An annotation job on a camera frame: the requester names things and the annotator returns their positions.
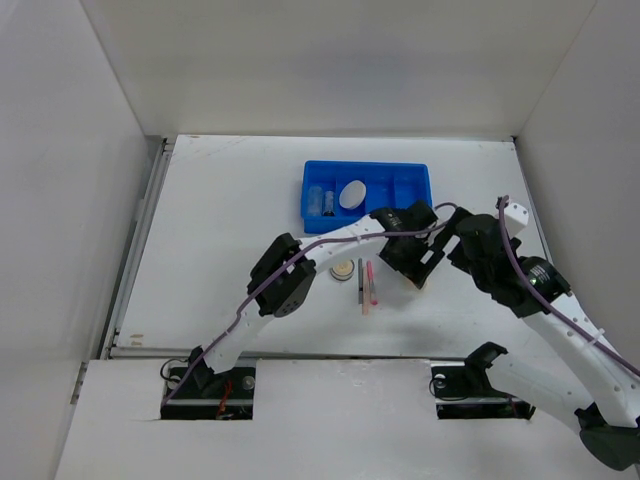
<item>blue plastic bin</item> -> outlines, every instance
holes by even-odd
[[[340,207],[340,192],[354,180],[366,185],[367,194],[359,207],[346,210]],[[307,193],[315,185],[323,192],[335,192],[334,217],[307,215]],[[377,208],[407,208],[418,199],[433,206],[426,165],[309,160],[304,165],[300,215],[306,233],[325,233],[354,223]]]

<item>white oval object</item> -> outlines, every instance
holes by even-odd
[[[347,210],[358,208],[367,195],[367,186],[360,180],[348,183],[340,192],[340,206]]]

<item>white wall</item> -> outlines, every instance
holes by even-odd
[[[640,2],[600,1],[518,138],[556,264],[640,364]]]
[[[78,0],[0,3],[0,478],[51,477],[145,161]]]
[[[83,0],[150,134],[517,133],[594,0]]]

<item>red wire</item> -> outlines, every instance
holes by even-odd
[[[224,396],[222,397],[222,400],[220,400],[220,404],[218,405],[218,413],[216,413],[216,417],[224,412],[227,400],[229,399],[229,395],[231,395],[231,390],[233,390],[233,383],[231,383],[231,380],[229,380],[224,386]]]

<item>purple cable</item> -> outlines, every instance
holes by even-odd
[[[455,203],[445,202],[445,203],[441,203],[440,205],[437,205],[435,207],[435,210],[438,210],[441,207],[457,208],[457,205]],[[260,284],[258,288],[256,288],[253,292],[251,292],[251,294],[245,299],[244,302],[240,304],[240,306],[236,310],[236,319],[233,321],[233,323],[229,325],[229,327],[224,332],[222,332],[220,336],[218,336],[215,340],[213,340],[207,346],[207,348],[205,348],[202,351],[202,353],[196,357],[196,359],[193,362],[191,362],[191,365],[189,365],[189,368],[187,368],[187,371],[184,372],[184,375],[182,375],[182,379],[180,380],[180,382],[178,382],[175,388],[171,390],[171,393],[169,393],[169,395],[164,397],[164,399],[162,400],[162,403],[160,404],[160,407],[161,408],[164,407],[167,404],[167,402],[171,400],[176,393],[178,393],[178,390],[182,388],[182,386],[184,385],[184,382],[186,382],[187,378],[189,378],[189,376],[193,372],[193,369],[196,367],[196,365],[198,365],[198,363],[200,363],[202,359],[206,357],[207,354],[211,350],[213,350],[215,346],[218,345],[218,343],[222,341],[223,338],[225,338],[227,335],[233,332],[233,330],[240,323],[240,319],[242,318],[242,312],[244,311],[245,308],[247,308],[247,305],[249,305],[258,295],[260,295],[265,288],[271,285],[271,283],[276,278],[278,278],[287,268],[289,268],[296,261],[298,261],[300,258],[305,256],[309,251],[313,250],[314,248],[320,245],[324,245],[325,243],[351,243],[351,242],[357,242],[360,240],[369,240],[371,238],[379,238],[379,237],[413,237],[417,235],[426,235],[428,233],[433,233],[437,230],[440,230],[446,224],[447,222],[443,222],[440,225],[437,225],[435,227],[426,228],[424,230],[420,230],[417,232],[381,232],[381,233],[367,233],[366,235],[360,235],[359,237],[323,238],[322,240],[316,240],[315,242],[309,244],[309,246],[300,250],[293,257],[287,260],[280,268],[278,268],[275,272],[273,272],[264,282]]]
[[[560,310],[558,310],[549,302],[547,302],[547,300],[540,293],[538,293],[538,291],[533,287],[533,285],[531,285],[531,283],[529,282],[529,279],[527,278],[527,275],[522,271],[522,268],[520,268],[520,265],[518,264],[518,260],[516,259],[516,256],[510,247],[509,232],[507,231],[507,223],[504,218],[504,209],[506,208],[508,201],[509,201],[509,196],[505,195],[500,200],[500,205],[498,206],[498,220],[500,223],[500,235],[502,236],[502,244],[504,246],[505,252],[507,253],[507,257],[509,258],[509,262],[511,263],[513,270],[516,272],[516,275],[518,276],[522,284],[527,288],[527,290],[529,290],[529,293],[533,296],[533,298],[535,298],[540,303],[540,305],[542,305],[544,308],[546,308],[551,313],[553,313],[562,323],[564,323],[568,327],[578,332],[578,334],[588,342],[594,342],[593,346],[596,347],[598,350],[600,350],[602,353],[604,353],[607,357],[611,358],[613,361],[619,363],[620,365],[625,367],[627,370],[629,370],[633,374],[640,377],[640,370],[638,370],[636,367],[631,365],[631,363],[626,361],[618,353],[614,352],[609,347],[596,341],[595,338],[589,334],[589,332],[584,330],[582,327],[576,325],[564,313],[562,313]]]

